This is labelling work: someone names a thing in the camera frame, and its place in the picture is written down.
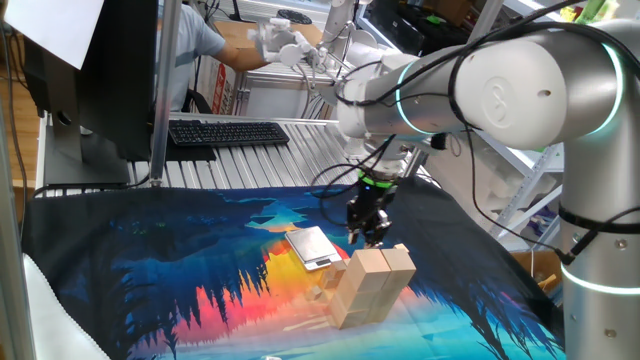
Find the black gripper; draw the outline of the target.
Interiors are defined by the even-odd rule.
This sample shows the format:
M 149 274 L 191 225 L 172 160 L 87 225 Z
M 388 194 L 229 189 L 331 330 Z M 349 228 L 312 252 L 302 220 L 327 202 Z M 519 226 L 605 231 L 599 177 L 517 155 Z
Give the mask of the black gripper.
M 368 220 L 380 209 L 384 209 L 394 198 L 396 187 L 359 186 L 356 195 L 347 203 L 348 243 L 355 245 L 360 233 L 359 221 Z M 387 216 L 376 215 L 364 227 L 363 236 L 366 248 L 375 248 L 383 244 L 392 222 Z

